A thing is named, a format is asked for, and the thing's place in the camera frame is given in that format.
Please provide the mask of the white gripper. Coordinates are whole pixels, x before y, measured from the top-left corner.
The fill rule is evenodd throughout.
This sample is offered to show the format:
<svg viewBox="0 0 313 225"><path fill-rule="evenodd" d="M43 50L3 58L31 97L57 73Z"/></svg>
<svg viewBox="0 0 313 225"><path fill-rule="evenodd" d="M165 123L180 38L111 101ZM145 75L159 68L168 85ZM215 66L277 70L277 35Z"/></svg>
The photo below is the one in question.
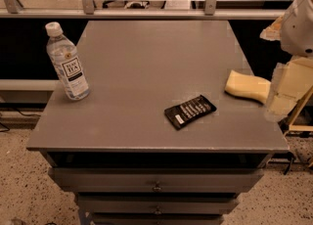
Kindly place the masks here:
<svg viewBox="0 0 313 225"><path fill-rule="evenodd" d="M265 118L280 121L313 86L313 58L305 58L313 56L313 0L293 0L284 16L264 28L259 37L281 40L281 48L294 55L274 68L265 104Z"/></svg>

